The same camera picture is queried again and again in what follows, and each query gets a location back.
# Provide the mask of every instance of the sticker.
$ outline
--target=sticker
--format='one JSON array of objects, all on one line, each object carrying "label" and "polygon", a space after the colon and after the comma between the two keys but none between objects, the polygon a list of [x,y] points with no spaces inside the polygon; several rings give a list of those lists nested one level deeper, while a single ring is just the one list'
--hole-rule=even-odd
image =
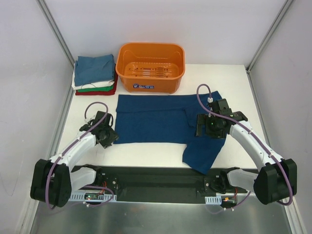
[{"label": "sticker", "polygon": [[140,88],[140,89],[154,89],[153,85],[139,85],[139,84],[133,84],[133,87],[135,89]]}]

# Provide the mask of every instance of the tabletop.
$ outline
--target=tabletop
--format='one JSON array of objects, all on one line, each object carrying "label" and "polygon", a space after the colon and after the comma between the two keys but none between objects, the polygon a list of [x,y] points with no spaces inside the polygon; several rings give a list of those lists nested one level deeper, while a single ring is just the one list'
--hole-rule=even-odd
[{"label": "tabletop", "polygon": [[[202,83],[208,84],[212,92],[219,91],[221,96],[227,99],[233,112],[243,112],[253,129],[264,139],[255,101],[243,65],[186,64],[180,87],[172,95],[195,94],[198,85]],[[200,89],[201,94],[207,92],[205,87]],[[122,87],[119,80],[116,93],[113,96],[73,96],[58,151],[61,152],[75,138],[79,128],[85,124],[83,114],[90,103],[94,101],[104,102],[108,105],[108,112],[116,119],[119,94],[155,95],[155,93],[129,93]],[[105,107],[100,104],[93,105],[90,107],[87,117],[92,117],[99,110],[105,111]],[[187,164],[182,162],[182,154],[185,148],[185,144],[131,143],[113,145],[103,149],[98,144],[90,149],[77,165],[189,168]],[[230,168],[234,166],[256,168],[242,146],[231,136],[228,136],[212,167]]]}]

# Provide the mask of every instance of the white wall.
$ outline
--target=white wall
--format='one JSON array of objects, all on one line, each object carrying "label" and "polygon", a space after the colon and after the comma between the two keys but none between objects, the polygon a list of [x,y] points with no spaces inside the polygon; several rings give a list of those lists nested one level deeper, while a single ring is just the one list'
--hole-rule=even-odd
[{"label": "white wall", "polygon": [[312,1],[296,0],[252,69],[272,147],[298,165],[296,201],[312,233]]},{"label": "white wall", "polygon": [[72,67],[35,0],[0,3],[0,233],[19,233]]},{"label": "white wall", "polygon": [[173,42],[187,63],[248,65],[285,0],[46,0],[74,58]]}]

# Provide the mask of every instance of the orange basket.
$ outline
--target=orange basket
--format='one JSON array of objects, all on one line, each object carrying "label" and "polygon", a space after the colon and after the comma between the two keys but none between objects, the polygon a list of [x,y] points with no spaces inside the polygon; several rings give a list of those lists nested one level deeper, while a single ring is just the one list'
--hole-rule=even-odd
[{"label": "orange basket", "polygon": [[185,72],[184,50],[168,43],[128,43],[121,47],[116,72],[129,92],[174,93]]}]

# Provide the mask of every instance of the dark blue fabric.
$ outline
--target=dark blue fabric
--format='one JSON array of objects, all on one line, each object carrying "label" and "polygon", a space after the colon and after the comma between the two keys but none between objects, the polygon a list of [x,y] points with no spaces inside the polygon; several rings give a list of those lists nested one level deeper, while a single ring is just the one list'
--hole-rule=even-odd
[{"label": "dark blue fabric", "polygon": [[[218,92],[212,93],[221,99]],[[200,95],[207,103],[208,94]],[[134,96],[119,95],[114,144],[169,142],[187,144],[183,162],[206,174],[224,145],[224,139],[196,137],[197,114],[206,114],[196,95]]]},{"label": "dark blue fabric", "polygon": [[113,55],[96,58],[78,56],[75,63],[75,86],[114,80],[114,73]]}]

